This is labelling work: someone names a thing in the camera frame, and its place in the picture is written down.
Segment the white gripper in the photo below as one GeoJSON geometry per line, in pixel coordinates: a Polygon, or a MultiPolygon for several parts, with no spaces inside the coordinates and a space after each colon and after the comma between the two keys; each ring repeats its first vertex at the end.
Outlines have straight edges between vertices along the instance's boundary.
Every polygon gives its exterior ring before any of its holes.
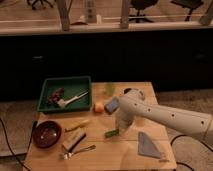
{"type": "Polygon", "coordinates": [[[127,132],[127,129],[132,125],[134,116],[119,110],[115,115],[115,126],[118,136],[122,136],[127,132]]]}

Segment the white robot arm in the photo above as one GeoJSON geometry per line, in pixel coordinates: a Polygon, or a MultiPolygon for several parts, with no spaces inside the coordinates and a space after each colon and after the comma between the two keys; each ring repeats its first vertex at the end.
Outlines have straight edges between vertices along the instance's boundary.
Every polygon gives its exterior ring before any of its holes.
{"type": "Polygon", "coordinates": [[[213,146],[212,114],[146,102],[143,92],[135,88],[125,89],[118,102],[119,111],[115,116],[115,125],[120,133],[132,125],[135,116],[139,116],[213,146]]]}

